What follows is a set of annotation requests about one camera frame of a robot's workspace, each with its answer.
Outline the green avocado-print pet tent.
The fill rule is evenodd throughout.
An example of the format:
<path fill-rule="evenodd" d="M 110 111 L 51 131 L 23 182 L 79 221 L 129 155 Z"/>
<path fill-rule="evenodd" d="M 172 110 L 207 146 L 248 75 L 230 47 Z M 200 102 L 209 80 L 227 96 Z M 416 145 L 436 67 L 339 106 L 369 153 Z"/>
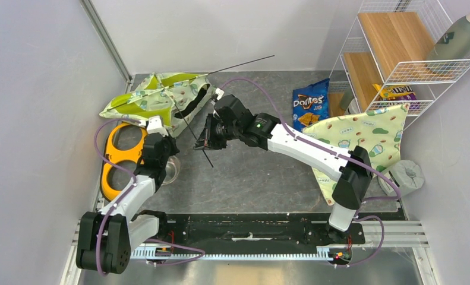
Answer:
<path fill-rule="evenodd" d="M 134 91 L 114 97 L 99 116 L 107 119 L 163 119 L 173 137 L 180 135 L 215 91 L 206 74 L 152 73 Z"/>

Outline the long black tent pole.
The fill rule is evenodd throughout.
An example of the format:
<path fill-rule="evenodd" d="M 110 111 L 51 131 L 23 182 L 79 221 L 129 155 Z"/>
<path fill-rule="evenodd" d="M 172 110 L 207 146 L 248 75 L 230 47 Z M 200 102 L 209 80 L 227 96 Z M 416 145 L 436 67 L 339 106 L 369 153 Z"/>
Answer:
<path fill-rule="evenodd" d="M 229 69 L 232 69 L 232 68 L 235 68 L 235 67 L 240 67 L 240 66 L 243 66 L 243 65 L 246 65 L 246 64 L 251 64 L 253 62 L 258 62 L 258 61 L 262 61 L 262 60 L 265 60 L 265 59 L 269 59 L 269 58 L 272 58 L 272 57 L 275 57 L 276 55 L 268 55 L 268 56 L 264 56 L 264 57 L 261 57 L 261 58 L 257 58 L 257 59 L 253 59 L 253 60 L 250 60 L 250 61 L 246 61 L 246 62 L 241 62 L 239 64 L 236 64 L 236 65 L 231 65 L 231 66 L 227 66 L 225 68 L 221 68 L 221 69 L 217 69 L 215 71 L 210 71 L 206 74 L 200 74 L 200 75 L 197 75 L 195 77 L 191 77 L 191 78 L 187 78 L 185 81 L 191 81 L 191 80 L 195 80 L 196 78 L 198 77 L 208 77 L 209 75 L 211 74 L 215 74 L 215 73 L 218 73 L 218 72 L 222 72 L 222 71 L 226 71 L 226 70 L 229 70 Z M 128 102 L 125 102 L 125 103 L 121 103 L 119 105 L 116 105 L 114 107 L 111 107 L 110 109 L 108 110 L 114 110 L 116 109 L 117 107 L 121 107 L 121 106 L 124 106 L 124 105 L 128 105 L 130 103 L 133 103 L 135 100 L 138 100 L 138 99 L 131 99 L 130 101 Z"/>

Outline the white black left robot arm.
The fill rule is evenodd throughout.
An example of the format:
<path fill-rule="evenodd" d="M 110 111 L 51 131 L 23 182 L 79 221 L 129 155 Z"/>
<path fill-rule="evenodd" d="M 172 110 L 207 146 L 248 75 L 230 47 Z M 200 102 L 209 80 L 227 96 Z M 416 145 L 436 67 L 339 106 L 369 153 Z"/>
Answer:
<path fill-rule="evenodd" d="M 160 133 L 149 134 L 134 171 L 135 180 L 98 212 L 86 212 L 80 221 L 76 266 L 105 275 L 120 274 L 132 251 L 146 239 L 168 238 L 166 214 L 140 207 L 157 192 L 166 178 L 169 158 L 179 153 L 176 140 Z"/>

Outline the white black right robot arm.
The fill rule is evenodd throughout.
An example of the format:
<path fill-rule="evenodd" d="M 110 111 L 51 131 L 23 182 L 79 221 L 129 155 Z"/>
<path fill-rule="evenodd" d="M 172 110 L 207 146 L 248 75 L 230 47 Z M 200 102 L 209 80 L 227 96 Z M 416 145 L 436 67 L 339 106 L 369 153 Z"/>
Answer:
<path fill-rule="evenodd" d="M 373 178 L 366 149 L 353 150 L 308 137 L 268 113 L 253 114 L 233 95 L 217 96 L 195 150 L 221 150 L 230 140 L 283 154 L 324 173 L 335 184 L 334 206 L 326 226 L 327 238 L 340 243 L 361 208 Z"/>

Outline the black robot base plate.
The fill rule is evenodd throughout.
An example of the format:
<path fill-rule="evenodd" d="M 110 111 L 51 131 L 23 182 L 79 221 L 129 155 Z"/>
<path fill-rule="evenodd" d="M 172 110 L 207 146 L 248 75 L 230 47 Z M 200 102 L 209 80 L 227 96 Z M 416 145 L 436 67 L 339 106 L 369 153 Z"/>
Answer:
<path fill-rule="evenodd" d="M 360 224 L 339 233 L 326 223 L 326 213 L 168 214 L 163 232 L 155 239 L 182 245 L 209 255 L 312 254 L 318 246 L 365 244 Z"/>

